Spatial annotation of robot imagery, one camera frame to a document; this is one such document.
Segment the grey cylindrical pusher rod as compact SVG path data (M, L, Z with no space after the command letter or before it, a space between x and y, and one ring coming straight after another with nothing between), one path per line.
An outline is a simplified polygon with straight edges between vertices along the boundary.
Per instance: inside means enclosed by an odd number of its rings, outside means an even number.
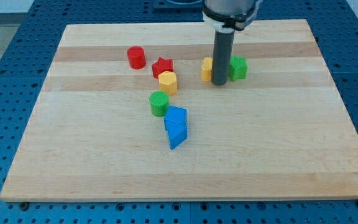
M214 85L221 86L227 82L234 34L234 31L230 33L215 32L211 77Z

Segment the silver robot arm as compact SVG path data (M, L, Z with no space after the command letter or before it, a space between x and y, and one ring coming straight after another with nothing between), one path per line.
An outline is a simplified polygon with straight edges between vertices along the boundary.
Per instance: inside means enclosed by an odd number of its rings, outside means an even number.
M234 34L257 17L262 0L204 0L203 19L214 29L211 81L225 85L234 43Z

